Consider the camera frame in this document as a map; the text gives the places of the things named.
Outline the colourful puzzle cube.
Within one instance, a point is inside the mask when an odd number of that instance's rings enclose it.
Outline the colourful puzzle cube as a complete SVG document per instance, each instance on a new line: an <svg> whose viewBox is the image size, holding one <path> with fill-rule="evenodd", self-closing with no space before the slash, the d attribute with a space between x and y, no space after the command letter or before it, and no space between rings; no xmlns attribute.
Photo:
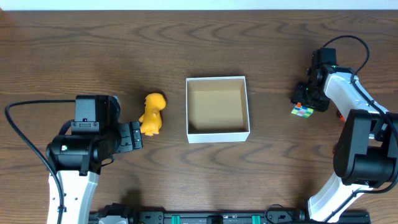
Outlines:
<svg viewBox="0 0 398 224"><path fill-rule="evenodd" d="M301 103L294 104L294 107L291 111L292 114L303 118L310 117L313 114L313 112L314 110L312 108L303 106Z"/></svg>

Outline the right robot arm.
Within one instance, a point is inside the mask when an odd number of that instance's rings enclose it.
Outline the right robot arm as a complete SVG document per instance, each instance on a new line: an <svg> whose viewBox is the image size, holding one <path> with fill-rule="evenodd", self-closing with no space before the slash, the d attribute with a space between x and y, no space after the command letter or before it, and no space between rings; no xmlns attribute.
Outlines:
<svg viewBox="0 0 398 224"><path fill-rule="evenodd" d="M307 118L334 103L345 123L334 171L307 202L310 220L336 223L360 196L383 194L397 184L397 114L370 96L353 69L337 64L335 49L315 50L308 76L296 86L292 114Z"/></svg>

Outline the red toy car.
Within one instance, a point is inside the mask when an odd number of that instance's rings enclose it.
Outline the red toy car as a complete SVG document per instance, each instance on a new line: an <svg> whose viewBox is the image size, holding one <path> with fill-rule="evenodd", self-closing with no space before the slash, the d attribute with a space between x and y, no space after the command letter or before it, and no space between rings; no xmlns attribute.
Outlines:
<svg viewBox="0 0 398 224"><path fill-rule="evenodd" d="M343 115L340 113L339 110L336 112L336 115L337 115L337 117L339 117L339 119L340 119L341 121L345 122L345 119L344 119Z"/></svg>

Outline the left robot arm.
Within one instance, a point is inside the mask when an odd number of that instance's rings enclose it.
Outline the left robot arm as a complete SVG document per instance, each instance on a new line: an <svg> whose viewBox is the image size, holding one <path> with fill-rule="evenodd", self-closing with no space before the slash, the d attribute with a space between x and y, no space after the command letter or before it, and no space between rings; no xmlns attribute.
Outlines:
<svg viewBox="0 0 398 224"><path fill-rule="evenodd" d="M138 121L120 123L115 96L78 95L75 118L62 127L46 154L56 177L49 177L48 223L88 223L103 161L143 147Z"/></svg>

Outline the white cardboard box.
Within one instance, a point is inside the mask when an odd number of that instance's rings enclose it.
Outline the white cardboard box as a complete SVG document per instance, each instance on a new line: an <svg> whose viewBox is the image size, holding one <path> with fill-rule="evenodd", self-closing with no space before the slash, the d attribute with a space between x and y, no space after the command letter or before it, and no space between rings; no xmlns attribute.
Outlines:
<svg viewBox="0 0 398 224"><path fill-rule="evenodd" d="M186 79L190 144L244 142L251 133L246 77Z"/></svg>

